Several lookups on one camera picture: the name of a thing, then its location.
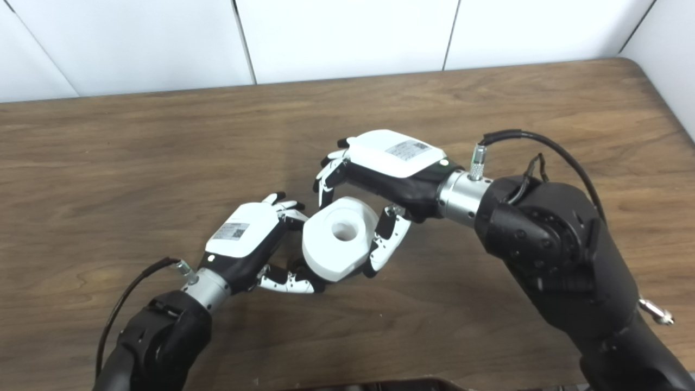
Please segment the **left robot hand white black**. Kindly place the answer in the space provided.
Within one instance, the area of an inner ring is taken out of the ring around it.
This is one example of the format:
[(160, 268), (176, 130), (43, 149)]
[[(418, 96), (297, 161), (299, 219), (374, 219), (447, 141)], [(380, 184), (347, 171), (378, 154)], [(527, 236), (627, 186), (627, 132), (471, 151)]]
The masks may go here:
[(230, 295), (256, 287), (290, 294), (322, 294), (327, 285), (305, 270), (269, 263), (289, 232), (300, 232), (305, 205), (275, 192), (260, 202), (239, 205), (208, 239), (199, 269), (215, 273)]

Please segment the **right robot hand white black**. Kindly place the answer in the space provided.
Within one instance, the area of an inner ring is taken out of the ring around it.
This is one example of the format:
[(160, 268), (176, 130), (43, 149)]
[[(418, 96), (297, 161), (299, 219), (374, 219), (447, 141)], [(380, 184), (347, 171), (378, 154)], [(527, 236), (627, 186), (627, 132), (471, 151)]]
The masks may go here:
[(387, 200), (367, 259), (360, 267), (373, 278), (399, 247), (412, 223), (441, 219), (440, 193), (461, 168), (440, 148), (398, 132), (379, 129), (337, 141), (337, 151), (321, 161), (313, 191), (321, 210), (333, 202), (338, 186), (348, 183)]

